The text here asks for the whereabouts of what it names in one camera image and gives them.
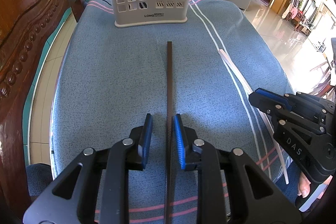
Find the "shiny floor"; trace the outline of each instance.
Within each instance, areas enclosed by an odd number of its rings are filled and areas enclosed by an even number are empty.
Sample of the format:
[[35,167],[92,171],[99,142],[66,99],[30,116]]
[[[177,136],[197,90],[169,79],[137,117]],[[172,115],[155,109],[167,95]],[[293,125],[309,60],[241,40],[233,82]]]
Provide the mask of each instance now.
[[252,0],[245,16],[280,62],[294,92],[311,92],[323,76],[321,68],[311,71],[326,61],[323,54],[315,50],[304,33],[294,31],[291,22],[283,20],[261,0]]
[[29,132],[30,164],[40,162],[50,164],[49,125],[51,104],[63,55],[76,24],[71,13],[50,47],[36,85]]
[[[264,39],[285,71],[294,91],[310,92],[321,76],[322,69],[310,71],[325,58],[315,50],[294,25],[270,10],[262,1],[252,0],[245,16]],[[30,163],[50,164],[49,124],[55,83],[64,52],[76,27],[71,14],[56,36],[38,79],[30,126]]]

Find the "wooden chair back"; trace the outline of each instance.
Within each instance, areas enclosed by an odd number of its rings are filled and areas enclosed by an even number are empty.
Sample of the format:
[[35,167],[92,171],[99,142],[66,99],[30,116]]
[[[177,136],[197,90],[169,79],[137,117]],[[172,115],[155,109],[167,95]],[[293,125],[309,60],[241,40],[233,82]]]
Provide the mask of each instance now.
[[78,21],[85,0],[0,0],[0,196],[20,219],[31,204],[23,107],[43,46],[69,7]]

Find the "wooden stick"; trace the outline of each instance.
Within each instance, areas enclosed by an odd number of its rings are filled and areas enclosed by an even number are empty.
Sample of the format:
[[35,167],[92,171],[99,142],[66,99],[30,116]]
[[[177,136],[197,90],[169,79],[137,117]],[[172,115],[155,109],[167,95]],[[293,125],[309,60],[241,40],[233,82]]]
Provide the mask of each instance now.
[[172,150],[172,112],[173,112],[173,60],[172,42],[167,42],[167,131],[166,131],[166,185],[164,224],[170,224],[170,182],[171,182],[171,150]]

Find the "metal screw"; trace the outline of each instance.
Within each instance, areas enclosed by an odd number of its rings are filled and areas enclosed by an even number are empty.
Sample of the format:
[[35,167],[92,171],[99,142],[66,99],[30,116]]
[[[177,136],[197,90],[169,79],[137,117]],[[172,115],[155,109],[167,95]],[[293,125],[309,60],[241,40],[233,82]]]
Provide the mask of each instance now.
[[235,154],[236,156],[241,156],[242,154],[244,154],[243,150],[240,148],[235,148],[233,150],[233,154]]
[[85,148],[84,151],[83,151],[83,154],[84,154],[85,156],[90,156],[90,155],[92,155],[92,154],[93,154],[93,148],[91,148],[91,147]]
[[131,138],[123,139],[123,145],[131,145],[133,144],[133,140]]
[[203,141],[202,139],[196,139],[196,140],[194,140],[194,144],[195,144],[196,146],[202,146],[202,145],[204,145],[205,143],[204,143],[204,141]]

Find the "white plastic strip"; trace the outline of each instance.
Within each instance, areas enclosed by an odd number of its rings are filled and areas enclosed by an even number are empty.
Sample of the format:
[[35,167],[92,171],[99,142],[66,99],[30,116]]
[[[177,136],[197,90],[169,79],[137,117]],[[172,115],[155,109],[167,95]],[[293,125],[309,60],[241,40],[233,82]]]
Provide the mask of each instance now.
[[[251,94],[253,92],[253,90],[251,89],[250,85],[247,83],[246,79],[243,77],[243,75],[241,74],[241,72],[238,70],[238,68],[236,67],[236,65],[233,63],[233,61],[231,60],[231,58],[226,54],[226,52],[224,52],[224,50],[220,49],[218,51],[219,55],[221,56],[221,58],[223,59],[223,61],[225,61],[225,63],[230,67],[230,69],[233,71],[233,73],[236,75],[236,77],[238,78],[239,82],[242,84],[245,92],[247,94]],[[285,161],[283,158],[283,155],[281,153],[281,149],[280,149],[280,145],[276,142],[276,140],[273,138],[273,128],[271,126],[271,123],[269,122],[267,116],[265,113],[261,112],[260,110],[258,110],[262,120],[264,121],[266,128],[273,140],[274,143],[274,147],[278,153],[278,157],[281,163],[281,167],[282,167],[282,171],[283,171],[283,175],[285,176],[285,181],[286,184],[289,183],[288,181],[288,174],[287,174],[287,169],[286,169],[286,165],[285,165]]]
[[[215,44],[215,46],[216,46],[217,51],[218,51],[218,50],[219,50],[218,44],[217,44],[216,40],[214,39],[214,37],[212,36],[212,34],[211,34],[211,32],[210,32],[208,26],[207,26],[206,23],[204,22],[203,18],[200,17],[200,16],[195,12],[194,8],[193,8],[191,5],[189,5],[189,6],[190,6],[190,8],[192,9],[192,11],[194,12],[194,14],[195,14],[195,15],[196,15],[196,16],[203,22],[203,24],[204,24],[206,30],[208,31],[208,33],[209,33],[209,35],[210,35],[212,41],[214,42],[214,44]],[[254,129],[254,125],[253,125],[253,122],[252,122],[252,118],[251,118],[250,112],[248,111],[248,109],[247,109],[247,107],[246,107],[246,104],[245,104],[245,101],[244,101],[244,99],[243,99],[242,93],[241,93],[241,91],[240,91],[240,89],[239,89],[239,87],[238,87],[238,85],[237,85],[237,83],[236,83],[235,78],[234,78],[233,75],[232,75],[231,70],[229,69],[229,67],[227,66],[227,64],[224,62],[224,60],[223,60],[223,63],[224,63],[224,65],[225,65],[227,71],[229,72],[229,74],[230,74],[230,76],[231,76],[231,79],[232,79],[232,81],[233,81],[233,83],[234,83],[234,85],[235,85],[235,87],[236,87],[236,89],[237,89],[237,91],[238,91],[240,100],[241,100],[241,102],[242,102],[242,104],[243,104],[243,106],[244,106],[244,108],[245,108],[246,114],[247,114],[248,119],[249,119],[249,122],[250,122],[251,129],[252,129],[252,132],[253,132],[254,142],[255,142],[256,149],[257,149],[258,158],[259,158],[259,160],[261,160],[261,154],[260,154],[260,150],[259,150],[259,145],[258,145],[257,135],[256,135],[256,133],[255,133],[255,129]]]
[[[211,25],[212,29],[214,30],[214,32],[215,32],[217,38],[220,40],[220,42],[221,42],[221,44],[222,44],[222,47],[223,47],[224,51],[225,51],[226,54],[229,56],[229,54],[228,54],[228,52],[227,52],[227,50],[226,50],[226,47],[225,47],[225,45],[224,45],[224,42],[223,42],[222,38],[219,36],[219,34],[218,34],[218,32],[217,32],[215,26],[214,26],[214,25],[212,24],[212,22],[205,16],[205,14],[202,13],[201,9],[198,7],[198,5],[197,5],[196,3],[195,3],[195,6],[196,6],[197,10],[201,13],[201,15],[202,15],[202,16],[209,22],[209,24]],[[249,99],[249,95],[248,95],[248,93],[247,93],[246,91],[245,91],[245,94],[246,94],[246,98]],[[257,118],[257,114],[255,113],[254,108],[253,108],[251,105],[250,105],[250,107],[251,107],[251,110],[252,110],[252,112],[253,112],[253,114],[254,114],[254,117],[255,117],[255,119],[256,119],[256,121],[257,121],[258,129],[259,129],[259,131],[260,131],[261,139],[262,139],[262,142],[263,142],[263,145],[264,145],[264,149],[265,149],[265,154],[267,155],[267,154],[268,154],[268,150],[267,150],[267,146],[266,146],[266,142],[265,142],[265,138],[264,138],[263,131],[261,130],[261,126],[260,126],[260,124],[259,124],[259,120],[258,120],[258,118]],[[269,178],[272,179],[271,170],[270,170],[270,168],[269,168],[269,157],[267,157],[266,159],[267,159],[267,165],[268,165],[268,175],[269,175]]]

